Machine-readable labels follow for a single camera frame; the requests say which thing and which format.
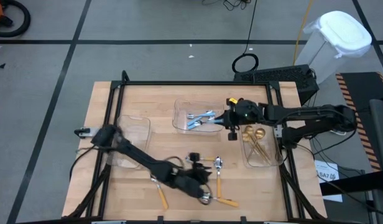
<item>yellow cable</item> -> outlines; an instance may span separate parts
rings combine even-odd
[[[308,18],[308,14],[309,14],[310,7],[311,7],[312,4],[313,4],[313,0],[310,0],[308,8],[306,9],[305,17],[303,17],[301,29],[299,30],[299,33],[298,33],[297,44],[295,44],[295,50],[293,52],[293,62],[292,62],[292,65],[295,65],[295,61],[297,60],[297,52],[298,52],[299,39],[301,38],[301,33],[302,33],[302,30],[303,30],[303,27],[305,26],[306,19]]]

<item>white trash can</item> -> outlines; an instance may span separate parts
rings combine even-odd
[[[322,15],[303,31],[312,35],[295,64],[308,64],[314,69],[317,84],[335,74],[348,58],[363,56],[371,46],[368,31],[349,14],[341,11]]]

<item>orange and black striped panel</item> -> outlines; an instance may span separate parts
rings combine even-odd
[[[353,103],[353,99],[348,91],[348,87],[346,86],[346,83],[342,75],[336,74],[336,80],[338,81],[338,85],[342,91],[342,95],[343,95],[343,98],[345,99],[346,105],[350,107],[352,110],[356,111],[356,107]],[[379,165],[377,157],[374,153],[374,150],[372,150],[370,139],[368,138],[366,131],[364,130],[364,126],[361,123],[361,120],[357,113],[356,113],[356,120],[358,122],[357,132],[359,134],[361,144],[363,145],[363,148],[367,154],[370,165],[374,172],[381,171],[381,167]]]

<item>clear plastic bin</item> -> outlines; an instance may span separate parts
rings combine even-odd
[[[177,99],[175,102],[175,109],[173,112],[172,125],[177,129],[178,133],[183,134],[209,134],[216,133],[223,129],[223,126],[214,123],[209,123],[209,117],[202,117],[199,119],[201,124],[195,128],[189,129],[189,122],[198,117],[198,115],[205,114],[211,110],[215,113],[215,117],[223,114],[223,103],[211,103],[200,101],[188,101],[184,99]],[[195,115],[194,118],[188,118],[188,114]]]
[[[145,151],[150,140],[150,120],[148,118],[123,115],[118,118],[118,126],[122,129],[123,136],[131,144]],[[112,166],[125,168],[138,168],[139,163],[119,152],[110,152],[107,163]]]
[[[239,139],[246,167],[269,167],[283,163],[272,127],[261,124],[240,126]]]

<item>wooden table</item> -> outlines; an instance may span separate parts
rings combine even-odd
[[[101,126],[108,100],[110,82],[96,82],[85,119],[85,126]],[[300,106],[294,83],[280,83],[280,92],[285,107]],[[239,208],[212,201],[204,206],[197,199],[183,192],[162,185],[169,209],[164,211],[157,187],[149,179],[146,170],[113,167],[109,181],[108,197],[104,212],[105,220],[240,220],[246,216],[249,221],[286,221],[284,197],[278,167],[247,168],[241,156],[241,143],[228,141],[228,130],[223,129],[215,136],[178,134],[172,126],[173,105],[176,99],[223,102],[226,98],[243,97],[255,102],[267,103],[263,86],[140,86],[125,87],[121,114],[143,116],[151,121],[152,135],[147,152],[156,159],[169,156],[184,158],[188,152],[200,152],[203,156],[221,156],[222,195],[237,201]],[[116,104],[113,103],[110,123],[113,123]],[[298,127],[304,122],[289,122]],[[301,145],[309,147],[308,141]],[[90,139],[82,139],[80,147],[90,146]],[[80,159],[73,171],[63,215],[71,213],[82,201],[91,187],[97,151],[91,151]],[[312,156],[304,149],[294,149],[294,158],[302,192],[311,204],[326,216],[323,197],[316,176]],[[212,174],[209,185],[216,190],[216,175]],[[295,197],[292,190],[293,215],[297,217]],[[94,215],[97,214],[95,201]]]

